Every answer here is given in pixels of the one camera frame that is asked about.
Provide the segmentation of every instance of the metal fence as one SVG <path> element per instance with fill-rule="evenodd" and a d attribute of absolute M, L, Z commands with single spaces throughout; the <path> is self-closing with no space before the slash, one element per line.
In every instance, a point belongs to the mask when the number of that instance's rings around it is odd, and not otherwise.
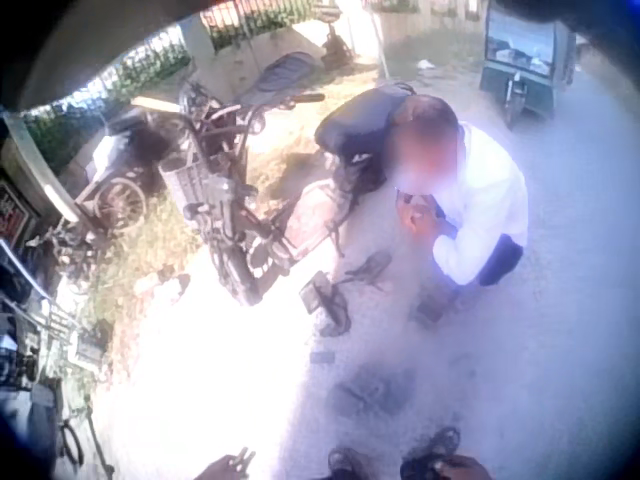
<path fill-rule="evenodd" d="M 312 15 L 313 0 L 236 0 L 201 13 L 216 51 L 287 27 Z M 59 174 L 93 135 L 131 98 L 167 79 L 189 63 L 177 25 L 123 54 L 73 94 L 23 112 L 44 159 Z"/>

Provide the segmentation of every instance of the three-wheeled vehicle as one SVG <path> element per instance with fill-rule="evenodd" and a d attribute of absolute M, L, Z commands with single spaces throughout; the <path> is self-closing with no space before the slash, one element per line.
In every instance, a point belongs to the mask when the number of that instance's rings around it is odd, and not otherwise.
<path fill-rule="evenodd" d="M 526 108 L 551 117 L 559 89 L 573 82 L 576 35 L 560 22 L 534 23 L 489 3 L 480 89 L 504 106 L 512 128 Z"/>

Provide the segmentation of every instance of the hand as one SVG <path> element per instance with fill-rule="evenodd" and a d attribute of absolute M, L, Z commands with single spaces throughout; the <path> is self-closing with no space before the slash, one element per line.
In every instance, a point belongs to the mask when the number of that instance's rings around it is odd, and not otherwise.
<path fill-rule="evenodd" d="M 246 453 L 247 449 L 243 448 L 238 456 L 225 455 L 205 468 L 204 472 L 194 480 L 243 480 L 248 478 L 247 468 L 255 456 L 255 452 L 245 458 Z"/>
<path fill-rule="evenodd" d="M 451 455 L 436 467 L 440 475 L 450 480 L 491 480 L 487 472 L 475 458 Z"/>

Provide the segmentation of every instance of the motorcycle wheel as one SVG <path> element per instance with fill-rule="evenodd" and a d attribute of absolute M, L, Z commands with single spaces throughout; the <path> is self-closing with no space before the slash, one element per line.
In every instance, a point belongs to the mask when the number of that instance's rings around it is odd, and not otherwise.
<path fill-rule="evenodd" d="M 513 126 L 524 110 L 524 95 L 514 93 L 505 105 L 505 121 L 507 128 L 513 130 Z"/>
<path fill-rule="evenodd" d="M 247 265 L 247 256 L 238 245 L 225 248 L 221 252 L 221 267 L 226 273 L 225 287 L 240 305 L 251 307 L 260 303 L 262 294 L 256 278 Z"/>

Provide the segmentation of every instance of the pavement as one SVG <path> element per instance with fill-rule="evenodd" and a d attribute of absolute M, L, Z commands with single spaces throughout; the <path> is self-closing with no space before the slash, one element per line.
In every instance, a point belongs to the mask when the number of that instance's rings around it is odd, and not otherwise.
<path fill-rule="evenodd" d="M 200 252 L 180 301 L 154 303 L 142 321 L 131 381 L 95 397 L 115 478 L 191 479 L 245 445 L 257 452 L 252 478 L 314 478 L 347 445 L 393 479 L 402 456 L 447 425 L 496 479 L 605 478 L 624 459 L 639 433 L 639 120 L 577 73 L 555 118 L 525 116 L 510 132 L 477 77 L 458 80 L 437 92 L 504 145 L 527 181 L 518 268 L 437 325 L 408 321 L 424 262 L 388 186 L 343 227 L 344 259 L 323 243 L 253 308 L 228 297 Z M 326 318 L 306 313 L 299 290 L 318 270 L 337 278 L 383 248 L 393 254 L 385 291 L 345 285 L 351 331 L 319 338 Z M 327 350 L 334 363 L 310 362 Z M 415 372 L 409 400 L 392 415 L 337 416 L 328 392 L 371 362 Z"/>

